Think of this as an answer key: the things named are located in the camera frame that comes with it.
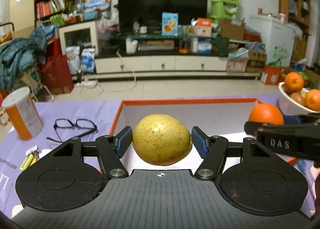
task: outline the purple tablecloth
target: purple tablecloth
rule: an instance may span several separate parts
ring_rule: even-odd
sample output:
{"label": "purple tablecloth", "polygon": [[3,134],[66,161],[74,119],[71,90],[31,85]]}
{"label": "purple tablecloth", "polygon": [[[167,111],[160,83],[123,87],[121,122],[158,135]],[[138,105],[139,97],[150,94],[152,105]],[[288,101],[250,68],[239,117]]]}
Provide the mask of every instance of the purple tablecloth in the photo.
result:
{"label": "purple tablecloth", "polygon": [[[233,97],[257,97],[262,102],[276,105],[279,94],[233,96]],[[15,181],[21,173],[19,167],[25,159],[25,152],[37,145],[39,150],[53,149],[59,144],[46,139],[51,137],[58,140],[53,129],[55,120],[66,118],[76,121],[79,118],[92,120],[98,126],[96,134],[82,138],[83,141],[93,141],[95,138],[108,134],[114,116],[121,101],[70,101],[70,102],[45,102],[37,103],[36,108],[44,122],[43,129],[36,138],[22,141],[16,131],[9,132],[0,145],[0,210],[9,218],[12,216],[12,208],[19,205],[20,201],[15,192]],[[79,135],[81,131],[58,130],[63,141]],[[97,167],[96,158],[86,158],[86,163]]]}

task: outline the eyeglasses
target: eyeglasses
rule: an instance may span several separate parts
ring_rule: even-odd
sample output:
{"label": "eyeglasses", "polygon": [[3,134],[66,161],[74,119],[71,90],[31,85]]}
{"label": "eyeglasses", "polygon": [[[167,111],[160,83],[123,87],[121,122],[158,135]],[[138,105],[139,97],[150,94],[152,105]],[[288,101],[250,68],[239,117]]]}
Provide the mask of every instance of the eyeglasses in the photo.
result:
{"label": "eyeglasses", "polygon": [[88,119],[77,119],[76,123],[74,124],[69,119],[56,119],[55,124],[53,125],[54,131],[56,132],[58,138],[60,141],[54,140],[52,138],[47,137],[47,140],[51,140],[54,142],[62,143],[62,139],[60,138],[57,129],[79,129],[79,130],[88,130],[85,133],[82,133],[80,135],[77,135],[77,137],[82,138],[84,136],[87,136],[89,134],[92,134],[98,130],[98,127],[90,120]]}

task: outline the air conditioner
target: air conditioner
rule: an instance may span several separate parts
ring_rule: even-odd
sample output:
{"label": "air conditioner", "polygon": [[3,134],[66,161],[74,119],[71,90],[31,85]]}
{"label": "air conditioner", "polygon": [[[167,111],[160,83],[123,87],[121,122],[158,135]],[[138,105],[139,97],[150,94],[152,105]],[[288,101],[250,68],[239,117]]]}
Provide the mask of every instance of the air conditioner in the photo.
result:
{"label": "air conditioner", "polygon": [[9,0],[9,21],[15,37],[28,37],[35,28],[35,0]]}

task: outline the white bowl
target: white bowl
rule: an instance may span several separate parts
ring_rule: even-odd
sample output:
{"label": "white bowl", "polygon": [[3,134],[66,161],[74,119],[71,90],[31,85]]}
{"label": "white bowl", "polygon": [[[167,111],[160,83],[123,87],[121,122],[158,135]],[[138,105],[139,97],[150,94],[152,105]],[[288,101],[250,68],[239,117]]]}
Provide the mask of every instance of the white bowl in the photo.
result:
{"label": "white bowl", "polygon": [[[310,110],[300,104],[298,104],[296,101],[290,98],[289,95],[287,95],[283,90],[284,82],[281,82],[279,84],[279,91],[281,93],[279,97],[279,108],[283,115],[286,116],[295,116],[295,115],[305,115],[309,113],[319,113],[317,111]],[[309,90],[303,88],[302,92],[309,92]]]}

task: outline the drawer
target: drawer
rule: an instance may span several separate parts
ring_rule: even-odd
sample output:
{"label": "drawer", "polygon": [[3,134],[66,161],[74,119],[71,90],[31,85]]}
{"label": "drawer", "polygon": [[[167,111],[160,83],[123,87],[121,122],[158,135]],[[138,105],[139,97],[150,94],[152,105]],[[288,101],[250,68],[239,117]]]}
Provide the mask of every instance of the drawer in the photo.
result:
{"label": "drawer", "polygon": [[121,63],[117,58],[96,59],[97,74],[103,73],[119,73],[130,71],[150,71],[150,56],[145,57],[123,57]]}
{"label": "drawer", "polygon": [[225,57],[206,56],[176,56],[175,70],[178,71],[225,71],[227,67]]}
{"label": "drawer", "polygon": [[151,71],[170,71],[174,66],[174,56],[151,56]]}

